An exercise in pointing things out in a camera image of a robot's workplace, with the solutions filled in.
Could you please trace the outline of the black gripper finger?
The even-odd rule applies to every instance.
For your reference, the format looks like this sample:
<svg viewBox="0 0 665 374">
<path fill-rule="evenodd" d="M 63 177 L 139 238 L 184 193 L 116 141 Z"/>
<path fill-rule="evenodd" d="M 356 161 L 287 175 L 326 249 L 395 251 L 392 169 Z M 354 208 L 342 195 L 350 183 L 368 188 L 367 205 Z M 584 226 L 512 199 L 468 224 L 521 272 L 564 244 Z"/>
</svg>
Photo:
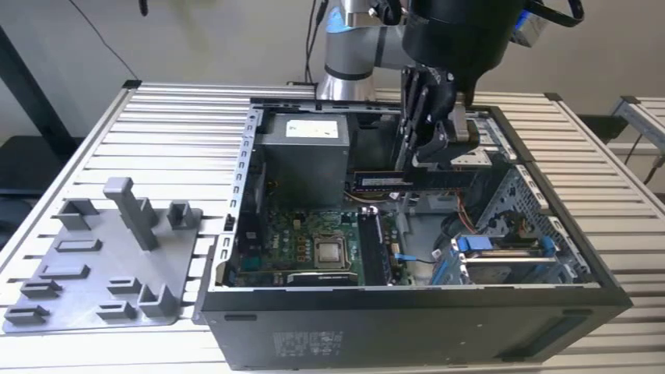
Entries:
<svg viewBox="0 0 665 374">
<path fill-rule="evenodd" d="M 429 88 L 421 71 L 411 66 L 403 70 L 403 120 L 404 140 L 400 166 L 408 170 L 413 166 L 413 156 L 432 138 L 432 126 L 427 121 Z"/>
<path fill-rule="evenodd" d="M 419 66 L 417 69 L 425 76 L 429 88 L 427 121 L 432 126 L 432 138 L 419 148 L 413 165 L 448 166 L 455 158 L 469 151 L 471 130 L 465 119 L 465 99 L 457 92 L 452 73 L 427 66 Z"/>
</svg>

